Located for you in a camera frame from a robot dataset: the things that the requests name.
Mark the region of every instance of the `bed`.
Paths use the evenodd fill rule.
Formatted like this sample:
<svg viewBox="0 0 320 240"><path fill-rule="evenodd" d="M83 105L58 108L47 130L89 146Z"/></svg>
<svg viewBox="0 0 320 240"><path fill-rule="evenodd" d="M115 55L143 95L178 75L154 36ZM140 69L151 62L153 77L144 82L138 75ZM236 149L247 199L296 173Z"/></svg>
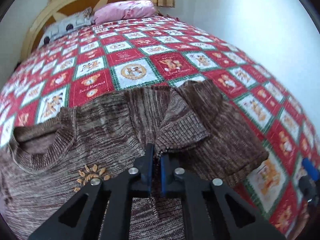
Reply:
<svg viewBox="0 0 320 240"><path fill-rule="evenodd" d="M319 167L320 142L301 105L245 52L162 16L83 27L37 49L44 26L116 1L126 0L53 0L40 13L23 43L22 64L1 91L0 146L14 126L45 122L62 106L115 90L211 79L269 152L235 190L288 235L305 207L298 189L305 175L301 161L307 157Z"/></svg>

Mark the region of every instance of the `gray patterned pillow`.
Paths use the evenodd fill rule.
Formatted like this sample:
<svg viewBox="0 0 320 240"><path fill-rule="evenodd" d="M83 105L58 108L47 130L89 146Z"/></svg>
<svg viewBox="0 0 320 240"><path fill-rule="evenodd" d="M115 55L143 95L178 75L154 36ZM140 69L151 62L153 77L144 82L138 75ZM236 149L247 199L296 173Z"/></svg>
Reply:
<svg viewBox="0 0 320 240"><path fill-rule="evenodd" d="M91 7L70 15L59 22L55 22L48 27L44 27L44 35L42 36L38 49L43 45L55 41L62 36L69 34L81 27L91 25L89 15L92 11Z"/></svg>

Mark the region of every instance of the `embroidered flower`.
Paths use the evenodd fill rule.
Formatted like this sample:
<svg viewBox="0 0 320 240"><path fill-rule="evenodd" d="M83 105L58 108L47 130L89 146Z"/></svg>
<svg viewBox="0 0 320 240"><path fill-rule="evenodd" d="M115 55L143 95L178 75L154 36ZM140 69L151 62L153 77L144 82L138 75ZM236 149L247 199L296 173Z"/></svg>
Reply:
<svg viewBox="0 0 320 240"><path fill-rule="evenodd" d="M105 174L107 168L103 167L98 170L98 165L94 164L91 168L89 168L87 165L84 166L84 170L79 170L79 175L81 178L77 179L77 182L81 185L85 185L88 181L90 181L93 178L100 178L103 180L111 179L110 175ZM74 192L78 192L80 190L80 187L75 187L73 189Z"/></svg>

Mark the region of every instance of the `metal screw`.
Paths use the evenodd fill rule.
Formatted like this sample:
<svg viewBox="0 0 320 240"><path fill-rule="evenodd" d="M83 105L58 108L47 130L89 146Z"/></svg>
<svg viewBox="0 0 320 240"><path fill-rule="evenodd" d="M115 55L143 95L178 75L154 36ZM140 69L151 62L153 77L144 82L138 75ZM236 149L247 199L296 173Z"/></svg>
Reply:
<svg viewBox="0 0 320 240"><path fill-rule="evenodd" d="M184 168L176 168L174 170L174 173L177 174L177 175L184 174Z"/></svg>
<svg viewBox="0 0 320 240"><path fill-rule="evenodd" d="M215 186L221 186L223 184L222 179L215 178L212 180L213 185Z"/></svg>
<svg viewBox="0 0 320 240"><path fill-rule="evenodd" d="M101 180L98 178L94 178L94 179L90 180L90 183L92 186L97 186L101 183Z"/></svg>
<svg viewBox="0 0 320 240"><path fill-rule="evenodd" d="M130 169L128 170L128 172L129 172L129 174L131 174L131 175L135 175L135 174L137 174L137 173L139 172L139 170L138 170L137 168L135 168L135 167L132 167L132 168L130 168Z"/></svg>

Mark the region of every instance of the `knit sweater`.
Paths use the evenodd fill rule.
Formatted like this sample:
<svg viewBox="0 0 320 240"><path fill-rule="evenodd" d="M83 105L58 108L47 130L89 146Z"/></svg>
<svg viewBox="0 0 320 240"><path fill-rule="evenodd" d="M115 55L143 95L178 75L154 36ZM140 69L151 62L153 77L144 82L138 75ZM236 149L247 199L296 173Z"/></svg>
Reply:
<svg viewBox="0 0 320 240"><path fill-rule="evenodd" d="M183 168L234 186L268 158L239 112L212 81L102 95L56 118L16 127L0 152L4 219L19 239L47 220L92 177L109 179L155 144ZM184 239L178 200L134 199L130 239Z"/></svg>

